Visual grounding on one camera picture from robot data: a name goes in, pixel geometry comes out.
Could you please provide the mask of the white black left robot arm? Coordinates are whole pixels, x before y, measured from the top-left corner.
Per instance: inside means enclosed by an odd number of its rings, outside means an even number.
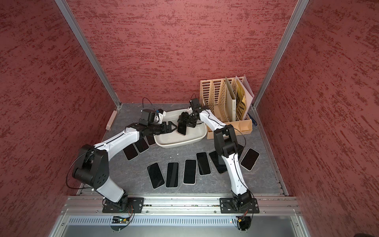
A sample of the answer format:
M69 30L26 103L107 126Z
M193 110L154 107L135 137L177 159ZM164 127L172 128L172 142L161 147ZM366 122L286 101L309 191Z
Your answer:
M146 136L172 133L177 129L173 122L132 123L114 137L96 145L84 145L73 163L72 177L93 188L116 210L128 210L127 193L111 178L109 161L127 146Z

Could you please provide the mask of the black phone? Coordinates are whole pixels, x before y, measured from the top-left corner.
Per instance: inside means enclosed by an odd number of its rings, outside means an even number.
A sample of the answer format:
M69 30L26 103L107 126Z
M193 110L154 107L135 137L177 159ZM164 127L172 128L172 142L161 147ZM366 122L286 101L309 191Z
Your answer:
M158 163L149 165L147 167L147 172L153 189L157 189L165 184L165 179Z
M208 157L206 152L200 152L196 154L197 165L200 175L211 174L211 168L209 165Z
M222 159L221 156L219 156L219 155L217 154L216 151L210 152L210 153L209 153L209 157L210 157L210 159L211 159L213 165L215 166L215 168L216 168L216 170L217 170L217 172L218 172L219 174L223 174L223 173L225 173L225 172L228 171L228 170L227 170L227 167L226 167L226 165L225 165L224 160Z

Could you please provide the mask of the white plastic storage box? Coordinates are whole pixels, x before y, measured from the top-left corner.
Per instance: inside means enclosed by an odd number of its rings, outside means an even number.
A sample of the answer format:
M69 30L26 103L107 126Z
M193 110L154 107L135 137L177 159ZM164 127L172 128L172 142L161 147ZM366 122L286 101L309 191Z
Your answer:
M163 121L173 122L177 125L177 120L182 112L186 112L187 109L179 109L166 112ZM175 148L179 146L188 145L191 143L202 140L207 135L207 128L205 123L198 124L195 128L187 127L186 135L181 135L177 131L167 134L155 135L154 139L157 145L163 148Z

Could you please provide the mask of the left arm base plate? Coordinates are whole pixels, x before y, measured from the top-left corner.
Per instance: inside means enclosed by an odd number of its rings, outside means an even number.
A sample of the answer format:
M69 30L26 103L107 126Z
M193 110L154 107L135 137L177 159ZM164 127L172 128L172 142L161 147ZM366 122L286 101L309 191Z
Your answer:
M142 197L125 197L119 202L103 200L103 213L141 213L145 199Z

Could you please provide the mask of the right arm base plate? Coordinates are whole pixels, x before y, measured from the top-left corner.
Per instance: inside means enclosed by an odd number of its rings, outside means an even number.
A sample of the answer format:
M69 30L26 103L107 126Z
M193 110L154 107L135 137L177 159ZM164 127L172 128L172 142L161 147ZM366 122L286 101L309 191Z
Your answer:
M260 209L258 206L258 202L256 198L253 198L252 201L245 207L241 207L238 209L234 203L233 198L220 198L220 210L221 213L238 213L238 214L258 214L260 213Z

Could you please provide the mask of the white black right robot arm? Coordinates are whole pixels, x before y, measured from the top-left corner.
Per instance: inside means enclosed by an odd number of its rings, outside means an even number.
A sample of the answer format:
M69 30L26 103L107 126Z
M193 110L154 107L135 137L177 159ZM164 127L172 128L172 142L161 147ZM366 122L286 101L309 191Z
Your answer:
M196 111L189 109L187 112L182 112L178 118L178 126L196 126L199 120L214 133L215 151L223 159L231 181L233 208L240 213L248 212L254 200L239 165L235 128L220 121L209 109Z

